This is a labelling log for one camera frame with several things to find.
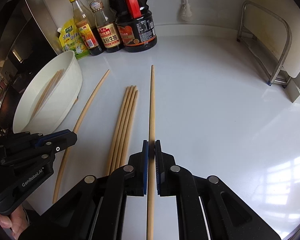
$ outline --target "kitchen counter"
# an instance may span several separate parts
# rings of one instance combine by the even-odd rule
[[[125,87],[139,90],[128,153],[148,139],[150,68],[155,65],[156,139],[162,151],[192,174],[220,177],[284,238],[300,223],[300,105],[279,85],[269,87],[262,70],[235,39],[159,37],[152,49],[119,51],[79,60],[79,100],[58,127],[72,130],[90,94],[107,69],[72,147],[60,196],[86,175],[105,173]],[[29,196],[42,214],[52,195],[54,171]],[[155,198],[154,239],[178,239],[176,200]],[[128,197],[123,240],[146,238],[146,197]]]

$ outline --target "bottle label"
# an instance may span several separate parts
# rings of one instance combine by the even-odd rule
[[[77,24],[79,33],[88,49],[98,46],[97,39],[94,37],[92,30],[87,21],[81,21]]]
[[[113,23],[98,28],[98,32],[106,48],[112,48],[120,44],[120,40]]]
[[[133,23],[119,24],[118,29],[125,46],[140,46],[156,38],[152,17]]]
[[[99,0],[94,0],[89,4],[91,11],[97,12],[104,8],[103,3]]]

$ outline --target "cooking wine bottle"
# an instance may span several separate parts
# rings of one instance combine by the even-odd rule
[[[73,19],[78,28],[84,44],[93,56],[99,55],[106,50],[96,28],[93,14],[80,0],[69,0],[73,6]]]
[[[115,24],[115,16],[109,9],[108,0],[87,0],[87,3],[94,14],[97,30],[106,47],[106,52],[111,53],[124,48]]]

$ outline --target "white brush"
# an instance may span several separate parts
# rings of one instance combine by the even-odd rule
[[[190,8],[190,4],[189,4],[188,0],[183,0],[183,4],[180,9],[180,17],[182,20],[184,20],[186,22],[191,21],[192,12],[191,12],[191,8]]]

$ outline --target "wooden chopstick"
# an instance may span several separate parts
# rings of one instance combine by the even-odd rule
[[[94,89],[94,91],[92,92],[91,96],[89,97],[86,105],[84,106],[75,126],[74,126],[74,129],[73,131],[75,133],[78,133],[78,130],[81,126],[81,123],[93,101],[93,99],[95,98],[96,94],[98,93],[100,87],[102,86],[103,82],[105,81],[105,79],[107,78],[108,74],[110,73],[110,70],[108,69],[108,71],[104,74],[104,76],[101,78],[100,82],[98,83],[98,85],[96,86],[96,88]],[[61,161],[61,164],[60,164],[60,168],[59,168],[59,172],[58,172],[58,176],[57,176],[57,180],[56,180],[56,185],[55,185],[55,188],[54,188],[54,193],[53,193],[53,204],[55,202],[57,202],[58,200],[58,195],[59,195],[59,190],[60,190],[60,185],[61,185],[61,181],[62,181],[62,176],[63,176],[63,172],[65,170],[65,166],[66,166],[66,162],[68,160],[68,157],[69,157],[69,152],[70,152],[70,147],[68,147],[66,150],[65,150],[65,153],[63,154],[63,157],[62,157],[62,161]]]
[[[122,129],[122,134],[121,134],[119,149],[118,149],[118,155],[117,155],[117,160],[115,162],[115,168],[114,169],[117,169],[117,168],[120,167],[120,161],[121,161],[122,150],[123,150],[123,143],[124,143],[125,138],[126,138],[127,127],[128,127],[128,122],[129,122],[129,118],[130,118],[130,112],[131,112],[131,109],[132,109],[132,104],[133,104],[133,100],[134,100],[134,96],[136,94],[136,91],[137,91],[137,86],[134,86],[133,91],[132,91],[132,95],[131,95],[131,98],[130,98],[130,102],[129,102],[129,105],[128,105],[126,118],[125,118],[124,124],[123,124],[123,129]]]
[[[131,113],[130,113],[130,117],[129,117],[127,132],[126,132],[125,140],[123,143],[122,156],[121,156],[120,165],[119,165],[120,167],[124,166],[126,164],[127,151],[128,151],[129,140],[130,140],[130,132],[131,132],[131,127],[132,127],[132,122],[133,122],[133,117],[134,117],[134,109],[135,109],[137,100],[138,100],[138,90],[136,91],[136,94],[133,99],[133,104],[132,104],[132,109],[131,109]]]
[[[153,240],[153,228],[154,228],[154,184],[155,184],[154,140],[155,140],[155,96],[154,96],[154,65],[152,65],[151,81],[150,81],[149,161],[148,161],[146,240]]]
[[[113,158],[113,153],[114,153],[114,147],[115,147],[115,143],[117,141],[118,132],[119,132],[119,126],[120,126],[120,123],[121,123],[124,106],[126,105],[126,101],[127,101],[129,89],[130,89],[130,87],[126,88],[126,92],[124,94],[123,101],[122,101],[122,104],[121,104],[121,108],[120,108],[120,112],[119,112],[117,124],[116,124],[115,129],[114,129],[112,143],[111,143],[111,147],[110,147],[110,151],[109,151],[108,163],[107,163],[107,167],[106,167],[106,176],[110,175],[112,158]]]
[[[115,170],[115,164],[116,164],[117,155],[118,155],[118,151],[119,151],[120,138],[121,138],[121,135],[122,135],[124,120],[126,119],[126,116],[127,116],[127,111],[128,111],[129,103],[130,103],[130,100],[131,100],[132,91],[133,91],[133,86],[131,86],[129,88],[129,93],[128,93],[127,101],[126,101],[126,104],[124,106],[124,110],[123,110],[123,114],[122,114],[122,119],[121,119],[120,126],[119,126],[118,136],[117,136],[117,140],[115,142],[115,147],[114,147],[114,153],[113,153],[113,158],[112,158],[112,163],[111,163],[110,174]]]
[[[53,77],[50,79],[48,85],[44,89],[43,93],[41,94],[41,96],[40,96],[40,98],[39,98],[39,100],[37,102],[37,104],[34,107],[34,110],[32,112],[30,120],[33,119],[33,117],[36,115],[36,113],[38,112],[38,110],[41,108],[41,106],[43,105],[43,103],[46,100],[46,98],[49,96],[49,94],[51,93],[51,91],[53,90],[53,88],[55,87],[55,85],[60,80],[61,76],[63,75],[63,72],[64,72],[64,69],[58,70],[53,75]]]

